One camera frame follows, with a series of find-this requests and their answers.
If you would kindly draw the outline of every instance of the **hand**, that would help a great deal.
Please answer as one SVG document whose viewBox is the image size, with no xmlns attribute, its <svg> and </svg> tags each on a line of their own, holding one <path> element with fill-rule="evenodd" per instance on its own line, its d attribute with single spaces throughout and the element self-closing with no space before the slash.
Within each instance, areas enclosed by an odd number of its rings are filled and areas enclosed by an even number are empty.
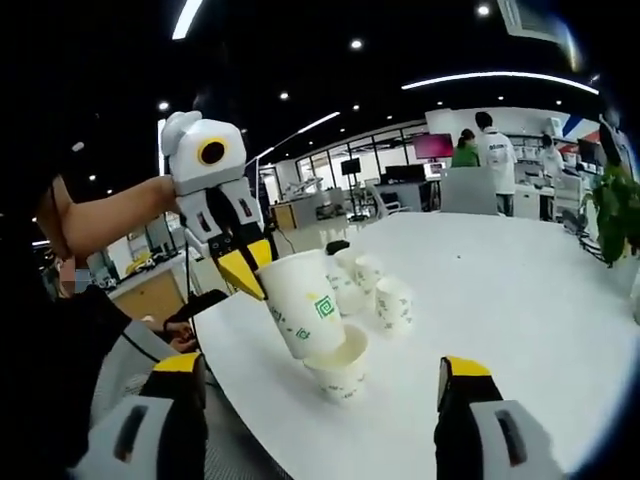
<svg viewBox="0 0 640 480">
<path fill-rule="evenodd" d="M 189 322 L 167 323 L 167 332 L 171 334 L 172 338 L 188 340 L 193 337 L 193 330 L 191 330 Z"/>
<path fill-rule="evenodd" d="M 196 339 L 183 340 L 181 338 L 174 338 L 171 340 L 169 346 L 180 353 L 193 352 L 196 348 Z"/>
</svg>

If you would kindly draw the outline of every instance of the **person in white shirt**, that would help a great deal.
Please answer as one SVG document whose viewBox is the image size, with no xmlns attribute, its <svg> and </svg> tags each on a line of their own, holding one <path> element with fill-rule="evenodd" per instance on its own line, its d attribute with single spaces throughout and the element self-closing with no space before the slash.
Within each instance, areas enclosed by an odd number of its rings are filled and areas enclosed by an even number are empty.
<svg viewBox="0 0 640 480">
<path fill-rule="evenodd" d="M 540 160 L 544 174 L 551 178 L 552 182 L 562 174 L 564 170 L 564 161 L 562 154 L 553 144 L 553 140 L 546 133 L 542 136 L 542 152 L 540 152 Z"/>
<path fill-rule="evenodd" d="M 493 126 L 493 118 L 487 112 L 476 113 L 476 124 L 482 131 L 478 138 L 480 166 L 488 166 L 498 199 L 498 211 L 513 217 L 513 195 L 516 193 L 516 152 L 511 140 Z"/>
</svg>

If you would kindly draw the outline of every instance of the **green plant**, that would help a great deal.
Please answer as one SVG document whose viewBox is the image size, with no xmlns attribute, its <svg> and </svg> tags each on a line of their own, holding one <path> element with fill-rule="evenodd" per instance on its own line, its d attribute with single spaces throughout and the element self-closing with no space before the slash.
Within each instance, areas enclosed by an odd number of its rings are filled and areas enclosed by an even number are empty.
<svg viewBox="0 0 640 480">
<path fill-rule="evenodd" d="M 612 266 L 627 245 L 632 255 L 640 250 L 640 184 L 620 166 L 608 165 L 604 175 L 588 193 L 598 213 L 598 243 L 602 256 Z"/>
</svg>

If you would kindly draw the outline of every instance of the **wooden cabinet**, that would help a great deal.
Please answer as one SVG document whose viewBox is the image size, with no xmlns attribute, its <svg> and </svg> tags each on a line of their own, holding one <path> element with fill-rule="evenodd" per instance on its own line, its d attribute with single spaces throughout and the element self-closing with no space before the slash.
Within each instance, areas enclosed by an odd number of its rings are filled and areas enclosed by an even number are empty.
<svg viewBox="0 0 640 480">
<path fill-rule="evenodd" d="M 124 292 L 114 303 L 133 319 L 151 315 L 159 320 L 170 317 L 184 304 L 171 270 Z"/>
</svg>

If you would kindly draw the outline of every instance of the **robot eye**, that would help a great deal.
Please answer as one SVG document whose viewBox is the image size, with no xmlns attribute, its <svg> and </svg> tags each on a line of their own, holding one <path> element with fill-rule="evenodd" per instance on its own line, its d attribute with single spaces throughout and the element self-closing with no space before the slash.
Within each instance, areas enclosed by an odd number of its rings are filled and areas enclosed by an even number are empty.
<svg viewBox="0 0 640 480">
<path fill-rule="evenodd" d="M 200 149 L 200 160 L 205 165 L 213 165 L 224 157 L 225 145 L 222 142 L 213 141 Z"/>
</svg>

